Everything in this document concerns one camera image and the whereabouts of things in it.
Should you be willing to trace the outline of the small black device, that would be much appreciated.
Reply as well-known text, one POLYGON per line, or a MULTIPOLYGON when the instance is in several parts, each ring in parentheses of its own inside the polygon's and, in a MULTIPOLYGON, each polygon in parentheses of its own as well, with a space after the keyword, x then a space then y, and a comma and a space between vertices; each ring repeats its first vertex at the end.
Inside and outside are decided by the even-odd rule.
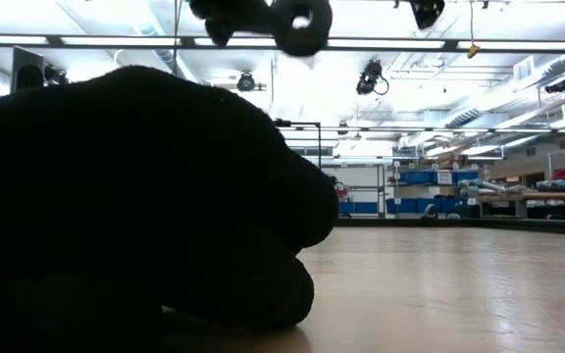
POLYGON ((47 65, 43 70, 44 81, 47 86, 51 85, 64 85, 70 81, 67 77, 67 71, 56 68, 53 65, 47 65))

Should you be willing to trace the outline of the round black ceiling fixture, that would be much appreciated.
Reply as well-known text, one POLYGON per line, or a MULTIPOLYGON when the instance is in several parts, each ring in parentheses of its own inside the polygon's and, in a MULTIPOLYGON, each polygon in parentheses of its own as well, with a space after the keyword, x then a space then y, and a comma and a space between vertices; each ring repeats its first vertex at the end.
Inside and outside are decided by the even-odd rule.
POLYGON ((256 81, 253 78, 252 73, 243 72, 236 83, 236 89, 240 92, 250 92, 256 87, 256 81))

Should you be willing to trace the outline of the thin black frame stand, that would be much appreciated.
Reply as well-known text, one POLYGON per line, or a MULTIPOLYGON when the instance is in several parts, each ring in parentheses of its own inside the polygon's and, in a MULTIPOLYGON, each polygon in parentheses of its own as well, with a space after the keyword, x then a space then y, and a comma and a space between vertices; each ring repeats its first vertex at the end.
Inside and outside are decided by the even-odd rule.
POLYGON ((318 168, 322 168, 323 161, 323 138, 322 138, 322 125, 319 122, 293 122, 283 119, 274 119, 274 125, 277 128, 293 129, 296 131, 309 131, 315 130, 317 132, 318 141, 318 168))

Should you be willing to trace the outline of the grey box on stand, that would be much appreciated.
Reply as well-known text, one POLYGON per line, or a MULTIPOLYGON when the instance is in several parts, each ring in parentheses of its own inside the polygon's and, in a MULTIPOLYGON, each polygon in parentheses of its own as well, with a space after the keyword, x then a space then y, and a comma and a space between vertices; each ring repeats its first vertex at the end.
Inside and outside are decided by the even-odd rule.
POLYGON ((39 88, 44 84, 44 59, 23 47, 13 48, 11 92, 39 88))

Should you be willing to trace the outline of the black aluminium table frame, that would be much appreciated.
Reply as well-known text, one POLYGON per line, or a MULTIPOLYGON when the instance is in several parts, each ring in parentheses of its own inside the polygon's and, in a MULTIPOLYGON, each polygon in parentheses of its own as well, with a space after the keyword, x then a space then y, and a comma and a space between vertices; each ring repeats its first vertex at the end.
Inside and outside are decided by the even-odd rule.
POLYGON ((477 227, 565 234, 565 221, 527 219, 337 219, 337 227, 477 227))

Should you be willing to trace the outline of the wooden workbench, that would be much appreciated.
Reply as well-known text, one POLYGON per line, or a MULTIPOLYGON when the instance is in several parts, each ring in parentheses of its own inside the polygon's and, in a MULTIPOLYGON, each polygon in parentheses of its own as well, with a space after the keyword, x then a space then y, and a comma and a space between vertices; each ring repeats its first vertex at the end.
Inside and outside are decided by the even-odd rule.
POLYGON ((475 198, 480 205, 481 216, 485 217, 488 212, 484 209, 484 204, 493 202, 513 202, 514 216, 518 219, 528 217, 527 203, 529 201, 565 201, 565 192, 518 192, 518 193, 494 193, 482 194, 475 198))

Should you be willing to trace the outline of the yellow hanging tag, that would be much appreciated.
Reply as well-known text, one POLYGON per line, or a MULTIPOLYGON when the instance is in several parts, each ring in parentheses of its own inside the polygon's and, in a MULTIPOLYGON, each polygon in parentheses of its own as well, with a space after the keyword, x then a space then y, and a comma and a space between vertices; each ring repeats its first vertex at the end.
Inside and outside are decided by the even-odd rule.
POLYGON ((475 40, 475 21, 474 21, 474 3, 475 0, 468 0, 470 18, 469 18, 469 32, 470 32, 470 46, 467 52, 467 58, 473 59, 481 50, 481 47, 476 43, 475 40))

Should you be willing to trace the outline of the grey metal shelf rack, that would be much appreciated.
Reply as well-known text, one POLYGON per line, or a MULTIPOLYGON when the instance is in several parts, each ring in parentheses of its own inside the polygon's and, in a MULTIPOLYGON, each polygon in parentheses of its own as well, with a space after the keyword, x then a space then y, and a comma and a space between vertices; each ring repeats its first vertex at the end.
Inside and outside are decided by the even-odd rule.
POLYGON ((406 219, 422 218, 420 214, 389 214, 386 211, 385 201, 395 198, 400 203, 401 198, 459 198, 459 186, 453 181, 453 171, 477 170, 479 177, 482 168, 474 163, 463 164, 460 161, 448 160, 442 163, 438 157, 419 159, 405 159, 404 157, 393 157, 385 164, 378 167, 378 216, 383 219, 406 219), (399 181, 400 174, 408 171, 429 171, 434 173, 434 181, 428 184, 405 184, 399 181))

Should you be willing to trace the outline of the black fabric bundle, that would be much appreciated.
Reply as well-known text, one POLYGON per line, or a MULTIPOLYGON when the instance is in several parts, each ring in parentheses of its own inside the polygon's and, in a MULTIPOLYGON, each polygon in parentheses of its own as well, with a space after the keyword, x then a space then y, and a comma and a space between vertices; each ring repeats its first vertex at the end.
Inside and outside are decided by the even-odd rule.
POLYGON ((84 275, 123 306, 229 327, 291 327, 332 231, 331 179, 261 109, 123 67, 0 97, 0 281, 84 275))

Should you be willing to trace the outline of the LED light bar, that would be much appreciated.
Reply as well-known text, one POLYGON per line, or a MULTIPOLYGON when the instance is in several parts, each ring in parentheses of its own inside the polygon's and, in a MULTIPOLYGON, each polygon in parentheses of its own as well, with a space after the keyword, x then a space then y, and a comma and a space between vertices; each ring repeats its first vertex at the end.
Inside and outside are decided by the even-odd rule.
MULTIPOLYGON (((325 51, 466 53, 472 45, 481 54, 565 54, 565 40, 332 37, 325 51)), ((205 36, 73 35, 0 33, 0 47, 50 49, 179 49, 217 50, 205 36)))

